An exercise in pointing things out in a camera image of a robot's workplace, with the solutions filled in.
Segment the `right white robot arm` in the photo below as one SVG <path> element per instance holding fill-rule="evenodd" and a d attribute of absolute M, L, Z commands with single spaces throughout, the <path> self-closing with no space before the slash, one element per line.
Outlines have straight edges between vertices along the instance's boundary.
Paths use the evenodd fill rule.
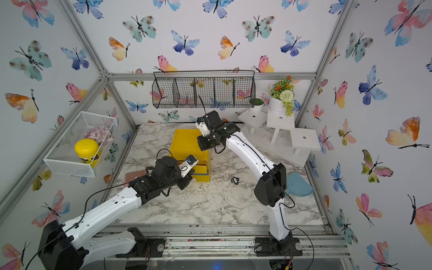
<path fill-rule="evenodd" d="M 268 236 L 255 239 L 255 254 L 258 257 L 302 256 L 300 240 L 293 236 L 285 220 L 285 166 L 267 159 L 246 139 L 235 123 L 224 122 L 214 110 L 203 117 L 198 117 L 196 127 L 201 132 L 201 136 L 198 137 L 201 151 L 216 149 L 217 146 L 223 145 L 225 149 L 240 157 L 257 178 L 254 194 L 265 206 L 270 231 Z"/>

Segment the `teal drawer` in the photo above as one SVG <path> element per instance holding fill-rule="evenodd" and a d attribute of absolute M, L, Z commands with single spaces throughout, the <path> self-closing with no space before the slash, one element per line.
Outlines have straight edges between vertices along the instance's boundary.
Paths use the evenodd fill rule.
<path fill-rule="evenodd" d="M 210 162 L 207 160 L 199 160 L 198 163 L 193 167 L 195 173 L 194 176 L 208 176 L 210 175 Z"/>

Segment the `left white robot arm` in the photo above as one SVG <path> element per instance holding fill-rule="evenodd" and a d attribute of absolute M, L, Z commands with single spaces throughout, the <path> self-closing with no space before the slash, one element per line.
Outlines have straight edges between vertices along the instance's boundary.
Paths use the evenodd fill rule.
<path fill-rule="evenodd" d="M 183 163 L 170 156 L 162 157 L 155 166 L 146 168 L 145 175 L 128 182 L 113 198 L 63 224 L 50 222 L 43 229 L 37 253 L 44 268 L 78 270 L 109 256 L 149 258 L 152 244 L 138 228 L 106 237 L 95 235 L 150 200 L 160 195 L 169 196 L 171 187 L 184 190 L 192 180 L 197 163 L 192 155 Z"/>

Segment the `yellow plastic drawer cabinet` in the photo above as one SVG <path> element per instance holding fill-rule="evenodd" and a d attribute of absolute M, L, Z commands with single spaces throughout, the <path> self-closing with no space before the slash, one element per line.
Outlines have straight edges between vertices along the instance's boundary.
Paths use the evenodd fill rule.
<path fill-rule="evenodd" d="M 180 165 L 189 156 L 193 155 L 197 160 L 207 160 L 211 165 L 211 151 L 201 151 L 197 137 L 201 135 L 198 129 L 176 129 L 171 144 L 171 153 Z M 210 175 L 194 176 L 196 182 L 210 182 Z"/>

